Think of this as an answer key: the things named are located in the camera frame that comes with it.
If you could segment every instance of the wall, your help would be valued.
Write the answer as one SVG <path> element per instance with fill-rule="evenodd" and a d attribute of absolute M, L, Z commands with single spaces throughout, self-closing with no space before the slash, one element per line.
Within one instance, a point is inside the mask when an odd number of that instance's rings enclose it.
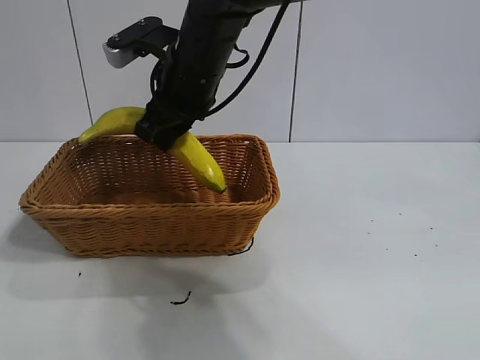
<path fill-rule="evenodd" d="M 69 2 L 8 1 L 0 12 L 0 141 L 66 140 L 110 108 L 144 105 L 154 59 L 117 70 L 101 44 L 147 15 L 178 27 L 187 0 Z M 195 133 L 289 139 L 299 8 L 251 84 Z M 275 12 L 256 16 L 239 40 L 253 58 Z M 292 141 L 479 141 L 479 12 L 476 0 L 306 1 Z M 219 101 L 248 68 L 229 70 Z"/>
<path fill-rule="evenodd" d="M 0 34 L 0 141 L 77 136 L 90 119 L 67 3 L 6 1 Z"/>
<path fill-rule="evenodd" d="M 478 0 L 304 3 L 294 141 L 480 140 Z"/>

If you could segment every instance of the yellow banana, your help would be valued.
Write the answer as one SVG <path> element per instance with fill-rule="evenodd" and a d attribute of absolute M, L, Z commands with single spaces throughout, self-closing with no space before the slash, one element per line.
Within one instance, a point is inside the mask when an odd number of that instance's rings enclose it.
<path fill-rule="evenodd" d="M 105 112 L 89 129 L 78 138 L 80 144 L 86 144 L 103 135 L 133 134 L 135 124 L 143 117 L 145 109 L 125 106 Z"/>
<path fill-rule="evenodd" d="M 107 111 L 80 135 L 79 143 L 86 144 L 103 135 L 133 134 L 135 124 L 144 114 L 145 109 L 135 106 Z M 168 152 L 180 161 L 200 184 L 218 193 L 227 189 L 224 174 L 217 161 L 190 131 L 181 135 Z"/>
<path fill-rule="evenodd" d="M 180 161 L 200 184 L 220 194 L 227 189 L 224 173 L 217 161 L 190 131 L 181 135 L 168 152 Z"/>

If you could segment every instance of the wire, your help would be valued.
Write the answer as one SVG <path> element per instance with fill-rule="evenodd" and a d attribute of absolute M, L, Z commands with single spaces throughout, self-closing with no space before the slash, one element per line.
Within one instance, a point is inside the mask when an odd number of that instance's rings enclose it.
<path fill-rule="evenodd" d="M 252 77 L 254 77 L 255 73 L 257 72 L 258 68 L 260 67 L 260 64 L 262 64 L 263 58 L 265 58 L 265 55 L 270 47 L 270 44 L 272 43 L 273 37 L 275 36 L 275 33 L 277 32 L 278 26 L 280 25 L 280 22 L 282 18 L 285 15 L 285 12 L 287 11 L 288 5 L 290 5 L 290 2 L 292 0 L 284 0 L 282 2 L 282 5 L 280 6 L 280 9 L 277 12 L 277 15 L 275 16 L 275 19 L 273 20 L 273 23 L 271 24 L 270 30 L 268 31 L 267 37 L 265 38 L 265 42 L 262 45 L 262 48 L 260 49 L 258 56 L 255 59 L 255 62 L 253 63 L 251 69 L 248 71 L 247 75 L 245 78 L 240 82 L 238 87 L 230 94 L 222 103 L 218 104 L 216 107 L 213 109 L 210 109 L 205 117 L 211 116 L 215 113 L 218 113 L 220 110 L 222 110 L 224 107 L 226 107 L 228 104 L 230 104 L 233 99 L 235 99 L 245 88 L 245 86 L 250 82 Z"/>

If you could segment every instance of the woven basket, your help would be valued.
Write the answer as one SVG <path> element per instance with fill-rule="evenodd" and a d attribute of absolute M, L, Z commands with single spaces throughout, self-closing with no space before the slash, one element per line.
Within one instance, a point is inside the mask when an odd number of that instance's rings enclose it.
<path fill-rule="evenodd" d="M 20 199 L 81 257 L 234 254 L 279 200 L 266 144 L 255 136 L 201 136 L 228 190 L 198 184 L 172 156 L 132 136 L 66 142 Z"/>

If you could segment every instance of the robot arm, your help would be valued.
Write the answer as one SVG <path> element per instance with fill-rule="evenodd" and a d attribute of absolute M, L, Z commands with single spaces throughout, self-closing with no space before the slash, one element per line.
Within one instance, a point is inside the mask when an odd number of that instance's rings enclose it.
<path fill-rule="evenodd" d="M 289 3 L 298 1 L 190 0 L 179 31 L 163 25 L 161 19 L 147 17 L 109 38 L 103 49 L 116 68 L 137 56 L 159 58 L 151 76 L 152 99 L 135 134 L 168 150 L 196 120 L 209 114 L 236 41 L 251 18 L 281 5 L 275 19 L 278 26 Z M 270 41 L 275 30 L 269 34 Z"/>

